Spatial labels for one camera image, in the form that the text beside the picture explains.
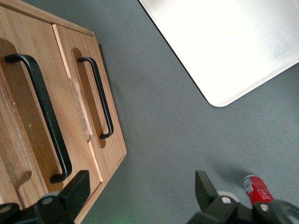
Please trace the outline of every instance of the gray floor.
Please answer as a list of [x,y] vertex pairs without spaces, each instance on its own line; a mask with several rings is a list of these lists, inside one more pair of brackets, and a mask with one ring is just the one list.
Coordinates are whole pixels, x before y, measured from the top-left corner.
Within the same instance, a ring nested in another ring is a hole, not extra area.
[[299,65],[216,108],[137,0],[25,2],[93,30],[106,61],[128,155],[83,223],[184,224],[200,169],[247,206],[251,173],[299,205]]

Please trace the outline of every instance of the black metal handle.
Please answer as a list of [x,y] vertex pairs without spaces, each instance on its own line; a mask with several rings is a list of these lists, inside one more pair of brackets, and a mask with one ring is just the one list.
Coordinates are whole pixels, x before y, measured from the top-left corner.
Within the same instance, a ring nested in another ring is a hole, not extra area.
[[41,70],[36,60],[28,55],[13,54],[4,57],[4,59],[9,63],[22,61],[26,65],[62,169],[62,174],[54,175],[50,178],[50,182],[62,182],[71,174],[71,160],[67,153]]
[[110,115],[110,112],[109,112],[109,108],[108,108],[108,104],[107,104],[107,100],[106,100],[106,96],[105,96],[105,92],[104,92],[104,88],[103,88],[103,85],[102,85],[102,81],[101,81],[101,77],[100,77],[100,73],[99,73],[97,63],[91,57],[78,58],[78,62],[85,62],[85,61],[88,61],[91,65],[92,69],[93,69],[94,79],[95,79],[95,82],[96,82],[97,87],[98,87],[98,92],[99,92],[99,95],[100,95],[102,107],[103,107],[106,122],[107,122],[107,125],[108,125],[108,133],[100,135],[100,139],[105,139],[105,138],[110,137],[113,134],[113,131],[114,131],[111,115]]

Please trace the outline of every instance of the white board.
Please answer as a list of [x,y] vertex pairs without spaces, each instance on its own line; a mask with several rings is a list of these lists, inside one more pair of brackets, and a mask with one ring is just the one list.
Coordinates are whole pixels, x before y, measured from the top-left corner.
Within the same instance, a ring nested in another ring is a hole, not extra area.
[[226,106],[299,62],[297,0],[140,0],[204,97]]

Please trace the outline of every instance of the wood grain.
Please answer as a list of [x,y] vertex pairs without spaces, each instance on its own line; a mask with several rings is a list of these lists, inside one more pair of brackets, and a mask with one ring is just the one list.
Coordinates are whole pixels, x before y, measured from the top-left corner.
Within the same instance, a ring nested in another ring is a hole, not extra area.
[[83,28],[67,20],[61,19],[57,16],[47,13],[20,0],[0,0],[0,6],[14,10],[16,12],[19,12],[21,14],[30,16],[32,18],[41,20],[49,24],[59,24],[63,27],[67,27],[69,29],[76,30],[80,33],[93,36],[93,32],[86,28]]
[[[94,111],[96,111],[96,118],[92,117],[93,128],[96,135],[91,140],[91,143],[93,145],[94,154],[99,165],[103,181],[105,182],[111,173],[115,171],[115,167],[117,164],[119,164],[119,161],[123,159],[127,151],[112,99],[112,94],[109,88],[104,64],[101,58],[98,42],[94,37],[75,32],[59,25],[53,25],[53,28],[68,76],[73,78],[79,77],[82,84],[88,82],[88,85],[86,83],[82,85],[82,92],[85,94],[85,98],[93,99],[87,102],[91,113],[94,114]],[[114,125],[114,133],[112,136],[105,139],[106,144],[104,147],[101,147],[101,144],[99,143],[99,135],[108,132],[105,115],[103,113],[103,108],[101,106],[101,101],[91,66],[86,62],[84,63],[84,69],[78,69],[78,67],[82,65],[78,65],[77,60],[74,60],[73,56],[78,55],[78,50],[80,51],[80,55],[83,57],[92,57],[96,61],[99,68],[108,107]],[[97,131],[97,128],[99,127],[102,127],[101,133]]]
[[[3,7],[0,7],[0,15],[0,38],[11,42],[15,46],[17,53],[31,55],[35,58],[42,71],[46,88],[73,166],[73,172],[64,181],[64,185],[67,184],[78,171],[89,170],[91,191],[95,190],[100,183],[97,168],[94,165],[93,155],[85,139],[80,115],[77,111],[68,77],[65,73],[64,64],[57,47],[52,26]],[[30,82],[30,77],[26,69],[23,68],[23,71],[28,84],[27,88],[29,88],[31,92],[33,101],[38,110],[38,116],[42,120],[42,126],[46,132],[47,141],[51,144],[50,150],[43,150],[42,146],[32,146],[40,150],[39,153],[41,154],[37,154],[37,150],[34,150],[34,156],[38,163],[39,161],[46,160],[42,166],[39,166],[40,170],[48,170],[50,164],[54,164],[52,167],[55,167],[55,169],[47,171],[47,176],[43,175],[43,179],[47,187],[49,187],[49,179],[57,173],[59,163],[34,88]],[[39,138],[39,132],[36,132],[35,136]],[[55,159],[49,159],[49,154],[54,155]]]
[[47,189],[2,67],[0,74],[0,201],[25,208]]

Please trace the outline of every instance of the red can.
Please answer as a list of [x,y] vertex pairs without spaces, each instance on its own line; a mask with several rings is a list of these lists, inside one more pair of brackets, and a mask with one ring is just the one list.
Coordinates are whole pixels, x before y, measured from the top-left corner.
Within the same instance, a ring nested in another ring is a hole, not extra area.
[[243,180],[243,187],[252,205],[257,202],[268,203],[274,200],[267,188],[267,185],[257,175],[246,176]]

